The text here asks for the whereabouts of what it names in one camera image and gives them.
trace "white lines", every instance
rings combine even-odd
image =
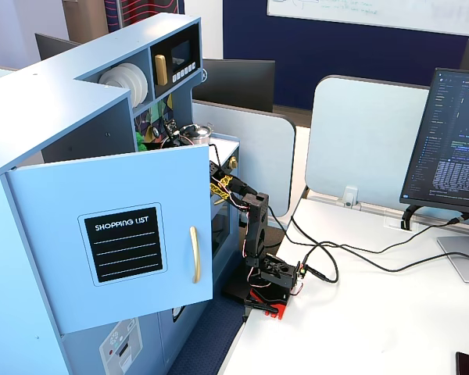
[[[145,236],[145,235],[147,235],[147,234],[154,234],[154,233],[155,233],[155,232],[148,232],[148,233],[143,233],[143,234],[136,234],[135,236],[128,236],[128,237],[122,237],[122,238],[115,238],[114,240],[94,242],[94,245],[97,245],[97,244],[104,244],[105,242],[112,242],[112,241],[124,240],[124,239],[126,239],[126,238],[141,237],[141,236]]]
[[[129,262],[129,261],[131,261],[131,260],[136,260],[136,259],[148,258],[149,256],[155,256],[155,255],[158,255],[158,254],[155,253],[155,254],[149,254],[149,255],[138,256],[138,257],[136,257],[136,258],[130,258],[130,259],[124,259],[124,260],[117,260],[116,262],[104,263],[104,264],[102,264],[102,265],[99,266],[99,267],[102,267],[102,266],[109,266],[110,264],[117,264],[117,263],[122,263],[122,262]]]
[[[156,242],[153,242],[152,244],[146,244],[146,245],[140,245],[140,246],[134,246],[133,248],[144,248],[145,246],[153,246],[153,245],[156,245]],[[123,252],[125,250],[131,250],[133,248],[122,248],[120,250],[113,250],[112,252]],[[98,254],[99,255],[105,255],[105,254],[111,254],[112,252],[102,252],[101,254]]]
[[[102,275],[101,277],[116,275],[118,273],[131,272],[131,271],[135,271],[135,270],[142,270],[143,268],[149,268],[149,267],[154,267],[154,266],[158,266],[158,263],[157,264],[152,264],[151,266],[133,268],[132,270],[125,270],[125,271],[120,271],[120,272],[107,273],[106,275]]]

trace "sticker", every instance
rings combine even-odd
[[[96,285],[165,270],[159,205],[85,215],[79,223]]]
[[[118,333],[123,333],[126,328],[129,331],[112,344]],[[130,368],[135,359],[141,353],[142,338],[138,318],[122,320],[109,333],[108,337],[99,347],[102,364],[106,375],[122,375]]]

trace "whiteboard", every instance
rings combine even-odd
[[[469,0],[267,0],[267,14],[469,35]]]

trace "blue carpet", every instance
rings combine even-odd
[[[245,307],[222,295],[208,304],[168,375],[217,375],[242,326]]]

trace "gold door handle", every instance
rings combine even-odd
[[[193,245],[193,259],[195,260],[195,276],[193,277],[193,283],[196,284],[200,281],[200,247],[198,245],[198,234],[196,228],[189,228],[189,234],[191,235],[191,243]]]

